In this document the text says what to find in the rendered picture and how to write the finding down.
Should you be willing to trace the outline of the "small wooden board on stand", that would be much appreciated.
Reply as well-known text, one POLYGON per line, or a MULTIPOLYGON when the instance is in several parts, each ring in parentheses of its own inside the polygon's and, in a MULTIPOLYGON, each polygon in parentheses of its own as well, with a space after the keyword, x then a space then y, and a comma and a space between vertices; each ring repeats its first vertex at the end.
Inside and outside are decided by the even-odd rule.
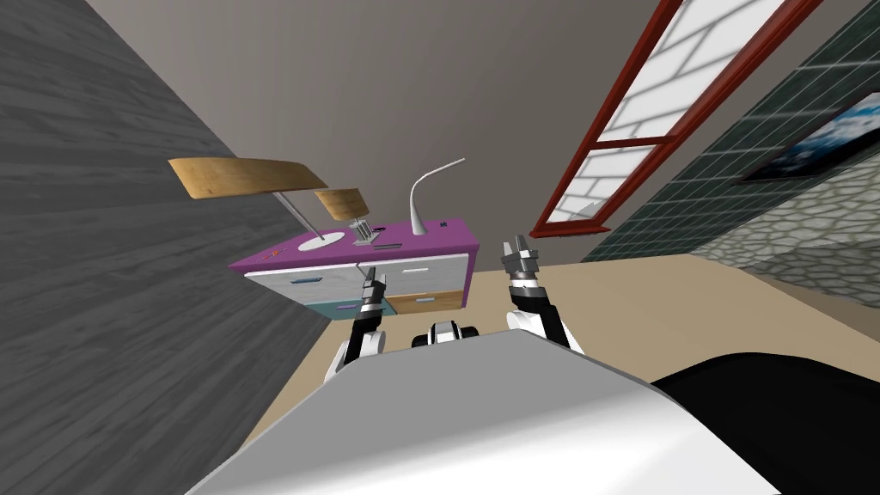
POLYGON ((379 236, 365 220, 370 209, 358 188, 317 190, 315 195, 334 220, 349 223, 355 245, 369 245, 379 236))

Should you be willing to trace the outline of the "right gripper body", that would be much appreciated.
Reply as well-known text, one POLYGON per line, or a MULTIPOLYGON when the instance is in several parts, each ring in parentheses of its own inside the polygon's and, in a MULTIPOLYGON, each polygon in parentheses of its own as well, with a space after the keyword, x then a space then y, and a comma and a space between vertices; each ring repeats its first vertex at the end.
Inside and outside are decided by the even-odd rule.
POLYGON ((538 284, 539 253, 537 250, 521 250, 501 257, 504 270, 511 284, 538 284))

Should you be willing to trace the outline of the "teal drawer front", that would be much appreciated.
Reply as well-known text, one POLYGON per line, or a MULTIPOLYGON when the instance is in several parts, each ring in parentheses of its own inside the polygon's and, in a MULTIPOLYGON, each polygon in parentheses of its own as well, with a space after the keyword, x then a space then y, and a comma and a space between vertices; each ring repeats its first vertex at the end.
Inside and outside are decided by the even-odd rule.
POLYGON ((357 300, 332 300, 331 302, 304 303, 304 307, 326 316, 331 320, 355 319, 361 307, 363 299, 357 300))

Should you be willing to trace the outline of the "purple-topped dresser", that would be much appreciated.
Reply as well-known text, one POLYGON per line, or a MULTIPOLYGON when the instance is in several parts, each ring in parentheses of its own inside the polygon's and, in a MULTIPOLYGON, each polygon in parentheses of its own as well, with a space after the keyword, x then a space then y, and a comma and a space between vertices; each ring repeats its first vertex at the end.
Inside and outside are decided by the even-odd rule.
MULTIPOLYGON (((369 245, 355 245, 356 236, 349 231, 345 232, 344 238, 331 245, 301 252, 298 250, 299 245, 314 238, 313 234, 305 233, 235 261, 229 264, 229 269, 245 277, 249 272, 466 253, 469 255, 469 262, 463 289, 463 309, 467 305, 474 263, 480 245, 461 218, 428 222, 426 230, 426 235, 413 235, 411 226, 407 222, 378 225, 375 231, 379 236, 369 245)), ((386 296, 384 294, 382 300, 383 314, 397 315, 386 296)))

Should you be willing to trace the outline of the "red-framed window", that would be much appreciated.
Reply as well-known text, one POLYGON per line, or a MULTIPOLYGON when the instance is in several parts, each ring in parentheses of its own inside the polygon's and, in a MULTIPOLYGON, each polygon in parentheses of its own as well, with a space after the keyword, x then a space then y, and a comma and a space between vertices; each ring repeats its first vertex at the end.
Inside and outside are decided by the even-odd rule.
POLYGON ((660 0, 531 237, 594 235, 822 0, 660 0))

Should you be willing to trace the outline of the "dark-framed wall picture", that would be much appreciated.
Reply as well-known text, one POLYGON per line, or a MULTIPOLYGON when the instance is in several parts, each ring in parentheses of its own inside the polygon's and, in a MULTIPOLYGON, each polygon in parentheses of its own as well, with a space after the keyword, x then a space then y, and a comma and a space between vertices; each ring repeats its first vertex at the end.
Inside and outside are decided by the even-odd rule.
POLYGON ((812 179, 880 144, 880 90, 867 93, 849 107, 787 145, 771 160, 750 170, 738 182, 762 183, 812 179))

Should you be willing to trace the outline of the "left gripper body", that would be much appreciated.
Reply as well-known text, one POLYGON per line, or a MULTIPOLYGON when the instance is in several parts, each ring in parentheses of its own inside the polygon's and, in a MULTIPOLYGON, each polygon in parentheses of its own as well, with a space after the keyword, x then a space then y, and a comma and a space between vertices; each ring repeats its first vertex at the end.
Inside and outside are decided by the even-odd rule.
POLYGON ((386 293, 386 276, 376 276, 376 268, 372 266, 363 283, 361 311, 381 311, 382 300, 386 293))

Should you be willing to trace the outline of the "white drawer front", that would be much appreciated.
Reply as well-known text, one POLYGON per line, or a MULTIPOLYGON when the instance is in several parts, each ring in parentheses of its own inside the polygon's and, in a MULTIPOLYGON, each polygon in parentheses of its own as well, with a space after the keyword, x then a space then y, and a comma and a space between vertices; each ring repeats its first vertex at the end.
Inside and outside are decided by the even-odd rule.
POLYGON ((302 305, 359 300, 366 275, 357 263, 249 272, 249 280, 302 305))
POLYGON ((371 268, 375 277, 386 277, 387 296, 463 290, 468 273, 469 255, 446 254, 399 260, 359 263, 364 275, 371 268))

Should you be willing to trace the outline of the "wooden drawer front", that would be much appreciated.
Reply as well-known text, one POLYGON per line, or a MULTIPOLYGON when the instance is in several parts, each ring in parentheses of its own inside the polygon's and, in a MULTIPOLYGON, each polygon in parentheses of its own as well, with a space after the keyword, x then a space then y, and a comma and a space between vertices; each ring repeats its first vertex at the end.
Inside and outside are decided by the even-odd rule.
POLYGON ((411 315, 461 309, 464 290, 434 291, 384 298, 398 315, 411 315))

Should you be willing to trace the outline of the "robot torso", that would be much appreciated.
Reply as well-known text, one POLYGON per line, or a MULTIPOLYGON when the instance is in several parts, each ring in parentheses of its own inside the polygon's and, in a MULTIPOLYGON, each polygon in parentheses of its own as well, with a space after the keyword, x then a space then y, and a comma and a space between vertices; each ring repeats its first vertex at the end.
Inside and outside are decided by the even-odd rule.
POLYGON ((186 495, 777 495, 679 403, 510 330, 345 365, 186 495))

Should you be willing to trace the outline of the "large wooden board on stand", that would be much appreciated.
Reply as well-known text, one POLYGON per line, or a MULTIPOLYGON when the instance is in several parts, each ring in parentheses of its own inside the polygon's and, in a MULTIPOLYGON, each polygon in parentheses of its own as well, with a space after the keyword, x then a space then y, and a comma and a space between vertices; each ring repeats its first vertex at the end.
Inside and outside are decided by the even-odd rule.
POLYGON ((325 189, 327 184, 298 162, 239 157, 182 157, 169 162, 192 199, 214 199, 271 193, 314 235, 299 251, 331 245, 345 237, 342 231, 321 234, 294 206, 286 192, 325 189))

